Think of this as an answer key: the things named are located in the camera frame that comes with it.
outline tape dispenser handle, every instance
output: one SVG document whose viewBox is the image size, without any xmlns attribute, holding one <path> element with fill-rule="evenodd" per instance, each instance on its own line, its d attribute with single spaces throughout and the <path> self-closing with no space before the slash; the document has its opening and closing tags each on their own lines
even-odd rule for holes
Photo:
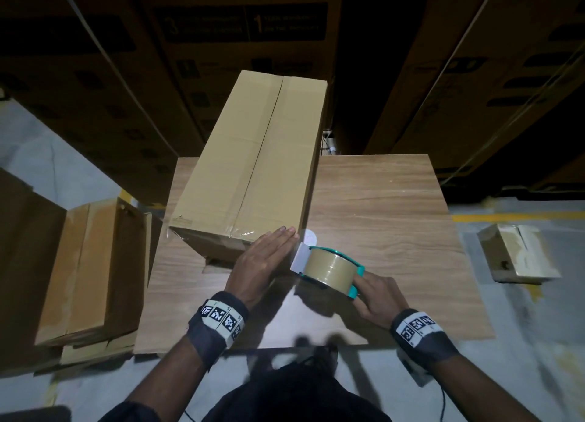
<svg viewBox="0 0 585 422">
<path fill-rule="evenodd" d="M 366 271 L 366 267 L 365 266 L 358 266 L 357 267 L 357 275 L 363 277 L 364 276 L 364 271 Z M 357 297 L 357 288 L 355 288 L 354 285 L 351 285 L 351 287 L 349 288 L 349 293 L 347 293 L 347 296 L 350 299 L 355 299 Z"/>
</svg>

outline packing tape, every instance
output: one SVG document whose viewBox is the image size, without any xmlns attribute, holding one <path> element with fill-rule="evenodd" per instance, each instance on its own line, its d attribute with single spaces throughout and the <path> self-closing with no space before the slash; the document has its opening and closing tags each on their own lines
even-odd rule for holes
<svg viewBox="0 0 585 422">
<path fill-rule="evenodd" d="M 327 285 L 334 290 L 355 298 L 357 290 L 352 286 L 355 274 L 363 274 L 363 267 L 331 251 L 312 248 L 303 275 Z"/>
</svg>

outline left hand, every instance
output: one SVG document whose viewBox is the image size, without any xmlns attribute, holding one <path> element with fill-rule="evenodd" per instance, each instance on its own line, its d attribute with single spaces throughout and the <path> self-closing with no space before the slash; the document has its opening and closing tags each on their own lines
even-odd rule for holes
<svg viewBox="0 0 585 422">
<path fill-rule="evenodd" d="M 232 293 L 251 310 L 266 293 L 270 285 L 270 275 L 292 251 L 297 241 L 296 230 L 293 227 L 286 229 L 285 226 L 258 237 L 238 257 L 225 285 L 225 291 Z"/>
</svg>

